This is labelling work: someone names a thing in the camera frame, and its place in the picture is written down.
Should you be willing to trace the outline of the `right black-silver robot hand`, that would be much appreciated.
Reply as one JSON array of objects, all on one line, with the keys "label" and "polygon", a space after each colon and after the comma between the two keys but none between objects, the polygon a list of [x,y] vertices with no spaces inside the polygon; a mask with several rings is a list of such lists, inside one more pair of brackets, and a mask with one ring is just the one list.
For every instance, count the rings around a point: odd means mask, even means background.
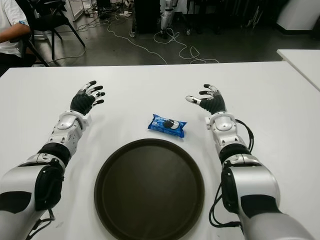
[{"label": "right black-silver robot hand", "polygon": [[208,95],[208,97],[197,98],[195,96],[188,95],[185,97],[185,100],[189,103],[200,106],[202,109],[208,111],[211,115],[214,115],[219,112],[226,112],[226,105],[224,98],[214,85],[204,84],[206,90],[199,92],[200,95]]}]

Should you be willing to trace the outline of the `left black-white robot hand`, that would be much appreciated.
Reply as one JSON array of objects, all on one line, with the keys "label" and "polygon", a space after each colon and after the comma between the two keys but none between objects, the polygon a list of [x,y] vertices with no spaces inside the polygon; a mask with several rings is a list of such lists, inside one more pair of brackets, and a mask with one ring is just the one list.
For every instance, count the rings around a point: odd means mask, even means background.
[{"label": "left black-white robot hand", "polygon": [[103,89],[102,85],[96,86],[96,84],[95,80],[90,81],[78,90],[71,100],[71,111],[76,111],[85,116],[93,107],[104,103],[102,97],[106,93],[101,91]]}]

